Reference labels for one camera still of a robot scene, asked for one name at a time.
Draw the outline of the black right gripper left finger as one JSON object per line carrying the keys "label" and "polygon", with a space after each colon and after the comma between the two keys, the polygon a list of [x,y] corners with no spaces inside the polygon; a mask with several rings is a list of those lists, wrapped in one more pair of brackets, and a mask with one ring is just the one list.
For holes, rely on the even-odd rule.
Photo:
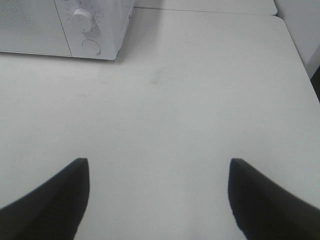
{"label": "black right gripper left finger", "polygon": [[90,195],[86,158],[77,158],[33,191],[0,210],[2,240],[72,240]]}

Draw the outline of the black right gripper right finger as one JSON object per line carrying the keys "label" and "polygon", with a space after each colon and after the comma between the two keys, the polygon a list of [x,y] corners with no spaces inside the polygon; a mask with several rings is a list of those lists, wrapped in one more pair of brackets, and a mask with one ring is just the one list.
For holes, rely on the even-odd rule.
{"label": "black right gripper right finger", "polygon": [[248,240],[320,238],[320,210],[241,158],[230,161],[227,193],[235,222]]}

